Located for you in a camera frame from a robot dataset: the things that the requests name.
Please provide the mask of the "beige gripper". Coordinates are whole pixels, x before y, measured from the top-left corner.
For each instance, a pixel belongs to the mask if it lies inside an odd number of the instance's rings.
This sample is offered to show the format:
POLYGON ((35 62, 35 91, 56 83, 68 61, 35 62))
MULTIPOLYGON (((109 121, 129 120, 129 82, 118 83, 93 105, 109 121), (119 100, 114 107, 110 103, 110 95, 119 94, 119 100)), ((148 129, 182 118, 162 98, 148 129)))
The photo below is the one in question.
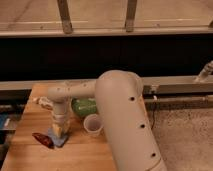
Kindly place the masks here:
POLYGON ((54 108, 52 110, 52 121, 55 123, 52 125, 54 134, 61 138, 69 130, 69 125, 65 124, 71 117, 71 111, 69 108, 54 108))

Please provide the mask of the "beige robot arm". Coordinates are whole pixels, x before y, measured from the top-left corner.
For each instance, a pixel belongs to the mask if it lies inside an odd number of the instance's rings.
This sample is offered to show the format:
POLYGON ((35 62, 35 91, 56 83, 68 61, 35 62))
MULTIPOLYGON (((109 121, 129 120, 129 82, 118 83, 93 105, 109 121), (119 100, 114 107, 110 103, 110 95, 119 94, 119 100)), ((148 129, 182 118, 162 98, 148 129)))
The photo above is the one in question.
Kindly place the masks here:
POLYGON ((48 98, 56 115, 65 113, 68 98, 95 99, 117 171, 167 171, 146 116, 142 91, 137 74, 110 70, 91 82, 51 87, 48 98))

